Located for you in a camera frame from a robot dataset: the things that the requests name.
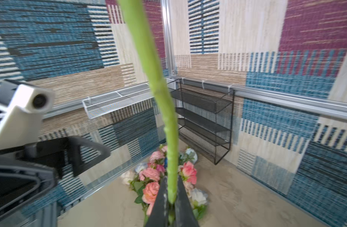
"flower bouquet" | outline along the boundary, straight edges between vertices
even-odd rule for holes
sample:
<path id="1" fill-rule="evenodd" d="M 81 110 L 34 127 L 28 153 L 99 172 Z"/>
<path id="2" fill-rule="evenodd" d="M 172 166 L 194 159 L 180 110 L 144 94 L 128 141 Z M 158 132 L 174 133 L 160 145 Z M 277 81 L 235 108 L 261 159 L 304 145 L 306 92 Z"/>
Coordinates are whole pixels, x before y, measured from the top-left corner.
<path id="1" fill-rule="evenodd" d="M 151 215 L 160 188 L 160 181 L 167 175 L 166 155 L 167 146 L 160 145 L 158 151 L 152 153 L 148 163 L 140 163 L 136 166 L 135 172 L 129 170 L 121 175 L 123 183 L 129 185 L 130 189 L 138 195 L 134 202 L 142 205 L 145 214 L 144 224 Z M 179 175 L 184 183 L 193 213 L 199 220 L 206 212 L 207 194 L 194 187 L 197 180 L 197 171 L 194 168 L 196 161 L 196 152 L 187 148 L 184 154 L 180 154 Z"/>

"blue flower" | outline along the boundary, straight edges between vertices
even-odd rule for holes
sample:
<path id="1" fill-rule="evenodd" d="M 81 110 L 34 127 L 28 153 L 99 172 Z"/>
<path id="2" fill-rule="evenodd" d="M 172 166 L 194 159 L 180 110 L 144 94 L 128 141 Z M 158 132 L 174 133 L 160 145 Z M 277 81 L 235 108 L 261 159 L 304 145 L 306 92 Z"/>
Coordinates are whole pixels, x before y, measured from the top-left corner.
<path id="1" fill-rule="evenodd" d="M 165 164 L 163 165 L 163 167 L 165 167 L 165 169 L 167 168 L 167 158 L 165 158 Z"/>

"camera lens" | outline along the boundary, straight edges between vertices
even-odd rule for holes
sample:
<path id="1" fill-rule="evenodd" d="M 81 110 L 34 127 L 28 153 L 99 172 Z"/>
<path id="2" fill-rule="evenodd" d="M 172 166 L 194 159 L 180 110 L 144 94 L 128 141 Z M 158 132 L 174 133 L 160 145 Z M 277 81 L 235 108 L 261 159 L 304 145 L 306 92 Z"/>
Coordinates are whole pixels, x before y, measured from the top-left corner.
<path id="1" fill-rule="evenodd" d="M 43 94 L 38 94 L 37 96 L 34 97 L 34 100 L 32 101 L 32 105 L 36 109 L 40 109 L 40 108 L 44 107 L 46 102 L 47 102 L 47 97 Z"/>

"white wire basket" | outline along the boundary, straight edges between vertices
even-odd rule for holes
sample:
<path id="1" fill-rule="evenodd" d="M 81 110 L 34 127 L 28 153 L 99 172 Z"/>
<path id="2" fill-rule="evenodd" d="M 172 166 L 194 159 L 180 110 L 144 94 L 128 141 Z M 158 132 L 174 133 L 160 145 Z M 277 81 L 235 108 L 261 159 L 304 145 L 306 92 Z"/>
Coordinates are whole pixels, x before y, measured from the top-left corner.
<path id="1" fill-rule="evenodd" d="M 166 81 L 170 83 L 174 80 L 166 78 Z M 168 86 L 175 89 L 176 83 L 170 83 Z M 88 97 L 82 102 L 88 118 L 92 119 L 150 98 L 153 98 L 153 94 L 149 89 L 149 84 L 144 83 Z"/>

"white rose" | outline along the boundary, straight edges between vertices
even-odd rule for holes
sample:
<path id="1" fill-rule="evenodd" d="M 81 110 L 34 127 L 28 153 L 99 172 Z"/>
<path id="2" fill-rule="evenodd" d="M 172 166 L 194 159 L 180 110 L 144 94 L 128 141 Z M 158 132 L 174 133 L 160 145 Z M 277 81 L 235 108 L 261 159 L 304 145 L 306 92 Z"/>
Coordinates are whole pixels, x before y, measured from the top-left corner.
<path id="1" fill-rule="evenodd" d="M 199 206 L 207 203 L 207 194 L 203 193 L 200 189 L 194 188 L 190 194 L 191 199 L 193 201 L 196 200 Z"/>
<path id="2" fill-rule="evenodd" d="M 136 173 L 139 173 L 140 171 L 145 170 L 145 169 L 147 169 L 147 168 L 148 168 L 147 162 L 141 162 L 141 163 L 139 163 L 139 164 L 136 166 L 136 168 L 134 169 L 134 171 L 135 171 Z"/>
<path id="3" fill-rule="evenodd" d="M 131 170 L 128 170 L 127 172 L 123 173 L 120 177 L 122 178 L 123 184 L 129 185 L 129 181 L 132 181 L 134 179 L 134 173 Z"/>
<path id="4" fill-rule="evenodd" d="M 197 153 L 193 149 L 191 149 L 191 148 L 187 148 L 186 151 L 185 151 L 185 153 L 187 155 L 190 155 L 192 152 L 194 153 L 194 157 L 191 160 L 191 162 L 192 162 L 192 164 L 195 164 L 197 162 Z"/>

